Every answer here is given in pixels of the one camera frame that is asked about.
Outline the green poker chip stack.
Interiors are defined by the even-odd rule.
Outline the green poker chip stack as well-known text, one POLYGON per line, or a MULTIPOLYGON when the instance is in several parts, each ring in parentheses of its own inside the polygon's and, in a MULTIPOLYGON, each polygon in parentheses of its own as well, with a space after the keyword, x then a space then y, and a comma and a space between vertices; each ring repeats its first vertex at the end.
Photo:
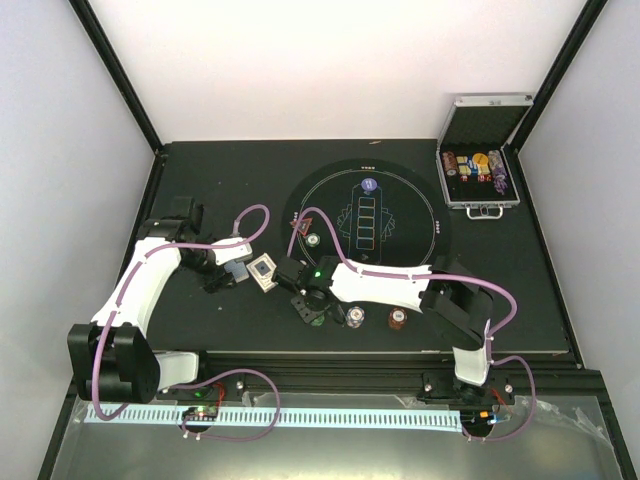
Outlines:
POLYGON ((319 315, 318 317, 316 317, 314 320, 310 322, 310 325, 313 327, 319 327, 323 325, 324 321, 325 321, 325 316, 319 315))

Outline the blue orange poker chip stack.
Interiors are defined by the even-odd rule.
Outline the blue orange poker chip stack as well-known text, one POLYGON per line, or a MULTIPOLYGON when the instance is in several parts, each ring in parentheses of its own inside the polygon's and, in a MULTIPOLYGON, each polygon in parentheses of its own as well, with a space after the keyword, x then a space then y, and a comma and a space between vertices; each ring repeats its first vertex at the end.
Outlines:
POLYGON ((345 315, 346 325, 349 328, 359 328, 365 319, 365 311, 359 306, 351 307, 345 315))

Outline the blue playing card deck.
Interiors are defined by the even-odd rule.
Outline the blue playing card deck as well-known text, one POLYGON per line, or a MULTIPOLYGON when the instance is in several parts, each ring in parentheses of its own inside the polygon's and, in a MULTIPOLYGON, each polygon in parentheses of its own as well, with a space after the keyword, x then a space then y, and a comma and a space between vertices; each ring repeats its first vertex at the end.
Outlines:
POLYGON ((243 261, 231 260, 224 264, 224 269, 232 276, 235 283, 247 280, 250 275, 243 261))

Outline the green poker chips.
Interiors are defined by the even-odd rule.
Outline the green poker chips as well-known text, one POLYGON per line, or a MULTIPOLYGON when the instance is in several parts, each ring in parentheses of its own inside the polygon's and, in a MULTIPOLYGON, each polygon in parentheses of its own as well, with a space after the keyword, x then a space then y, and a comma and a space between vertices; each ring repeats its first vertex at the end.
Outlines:
POLYGON ((320 236, 316 233, 311 233, 306 237, 305 242, 309 247, 316 247, 320 244, 320 236))

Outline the white playing card box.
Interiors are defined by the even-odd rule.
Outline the white playing card box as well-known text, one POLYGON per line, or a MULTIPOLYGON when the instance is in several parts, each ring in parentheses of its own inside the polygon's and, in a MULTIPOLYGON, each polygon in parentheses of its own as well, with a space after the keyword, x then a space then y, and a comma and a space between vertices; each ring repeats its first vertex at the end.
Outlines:
POLYGON ((277 286, 273 280, 276 264, 267 253, 250 262, 247 270, 264 293, 268 293, 277 286))

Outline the red triangular marker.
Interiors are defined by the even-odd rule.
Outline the red triangular marker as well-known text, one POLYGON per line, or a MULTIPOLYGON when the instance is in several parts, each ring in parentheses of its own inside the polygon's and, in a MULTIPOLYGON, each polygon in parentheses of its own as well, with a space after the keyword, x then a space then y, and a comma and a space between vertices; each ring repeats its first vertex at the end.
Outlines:
POLYGON ((306 237, 310 232, 312 222, 313 222, 313 219, 311 217, 305 217, 302 220, 298 220, 297 218, 294 218, 290 222, 290 225, 292 228, 294 228, 297 231, 297 233, 300 236, 306 237))

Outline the purple small blind button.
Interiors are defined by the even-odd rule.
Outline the purple small blind button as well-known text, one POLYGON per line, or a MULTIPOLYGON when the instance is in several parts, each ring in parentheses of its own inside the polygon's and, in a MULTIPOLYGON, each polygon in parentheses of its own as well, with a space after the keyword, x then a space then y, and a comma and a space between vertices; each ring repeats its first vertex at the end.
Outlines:
POLYGON ((378 183, 375 178, 367 177, 361 181, 360 186, 366 195, 370 195, 376 191, 378 183))

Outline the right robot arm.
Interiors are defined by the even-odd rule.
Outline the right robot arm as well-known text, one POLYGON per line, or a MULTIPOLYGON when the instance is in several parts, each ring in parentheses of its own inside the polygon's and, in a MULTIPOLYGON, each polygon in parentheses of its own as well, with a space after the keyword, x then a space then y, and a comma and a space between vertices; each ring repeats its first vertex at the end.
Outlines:
POLYGON ((476 403, 491 390, 489 327, 493 298, 459 265, 452 269, 374 266, 323 256, 314 266, 283 257, 271 280, 294 294, 292 305, 309 325, 332 317, 360 327, 366 303, 386 305, 388 317, 404 324, 410 314, 426 319, 452 348, 457 396, 476 403))

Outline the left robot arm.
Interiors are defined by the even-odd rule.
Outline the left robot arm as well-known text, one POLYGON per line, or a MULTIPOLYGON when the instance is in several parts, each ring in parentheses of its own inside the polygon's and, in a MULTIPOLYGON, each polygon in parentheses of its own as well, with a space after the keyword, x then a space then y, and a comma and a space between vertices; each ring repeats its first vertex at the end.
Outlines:
POLYGON ((179 385, 193 399, 214 388, 213 372, 191 351, 155 352, 147 332, 155 306, 170 277, 181 267, 204 277, 212 288, 238 282, 251 258, 249 238, 240 234, 241 216, 229 237, 201 242, 204 208, 177 197, 172 211, 144 221, 133 254, 104 306, 67 336, 78 395, 95 404, 144 404, 179 385))

